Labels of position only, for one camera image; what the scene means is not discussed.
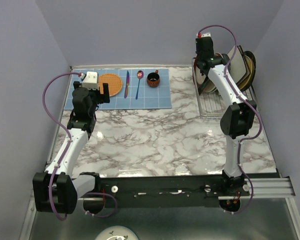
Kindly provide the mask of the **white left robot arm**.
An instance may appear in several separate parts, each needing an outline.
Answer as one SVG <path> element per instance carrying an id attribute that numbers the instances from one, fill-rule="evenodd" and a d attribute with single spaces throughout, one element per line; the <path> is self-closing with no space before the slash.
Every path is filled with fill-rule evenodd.
<path id="1" fill-rule="evenodd" d="M 103 83 L 103 91 L 88 89 L 87 84 L 79 81 L 73 85 L 73 110 L 65 127 L 66 138 L 51 164 L 32 179 L 37 211 L 57 216 L 72 214 L 80 197 L 87 194 L 94 198 L 101 191 L 99 174 L 84 172 L 72 179 L 72 173 L 80 152 L 94 131 L 96 110 L 100 104 L 110 102 L 109 85 Z"/>

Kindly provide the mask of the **black teal square plate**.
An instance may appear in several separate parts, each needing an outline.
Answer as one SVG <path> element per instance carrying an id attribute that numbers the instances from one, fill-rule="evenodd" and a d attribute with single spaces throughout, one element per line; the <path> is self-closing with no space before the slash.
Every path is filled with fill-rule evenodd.
<path id="1" fill-rule="evenodd" d="M 196 83 L 197 83 L 197 90 L 198 94 L 201 95 L 206 88 L 207 84 L 209 83 L 209 78 L 205 74 L 196 73 Z"/>

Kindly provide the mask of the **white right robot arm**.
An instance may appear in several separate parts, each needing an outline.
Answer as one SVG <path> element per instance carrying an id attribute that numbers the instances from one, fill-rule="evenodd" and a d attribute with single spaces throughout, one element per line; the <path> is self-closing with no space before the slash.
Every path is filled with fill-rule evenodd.
<path id="1" fill-rule="evenodd" d="M 214 53 L 212 37 L 209 34 L 197 37 L 196 68 L 217 88 L 226 110 L 220 120 L 220 128 L 226 137 L 226 162 L 222 171 L 220 191 L 231 196 L 238 186 L 245 184 L 240 163 L 242 140 L 252 128 L 257 104 L 248 100 L 239 90 L 228 71 L 225 58 Z"/>

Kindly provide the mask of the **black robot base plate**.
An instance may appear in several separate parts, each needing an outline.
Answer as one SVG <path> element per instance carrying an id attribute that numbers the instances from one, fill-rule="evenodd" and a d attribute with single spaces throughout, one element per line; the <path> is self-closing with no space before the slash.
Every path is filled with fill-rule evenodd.
<path id="1" fill-rule="evenodd" d="M 83 195 L 94 198 L 96 193 L 105 196 L 106 207 L 169 208 L 219 207 L 219 198 L 237 199 L 249 196 L 244 190 L 246 181 L 227 184 L 220 174 L 179 175 L 150 177 L 99 177 L 96 187 Z"/>

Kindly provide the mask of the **red rimmed round plate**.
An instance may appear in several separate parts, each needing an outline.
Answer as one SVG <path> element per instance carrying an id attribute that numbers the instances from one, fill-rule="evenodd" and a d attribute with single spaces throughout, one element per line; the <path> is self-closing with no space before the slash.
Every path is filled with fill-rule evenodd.
<path id="1" fill-rule="evenodd" d="M 197 61 L 198 61 L 198 57 L 196 56 L 193 58 L 193 63 L 192 63 L 192 80 L 195 86 L 198 86 L 197 75 L 196 75 Z"/>

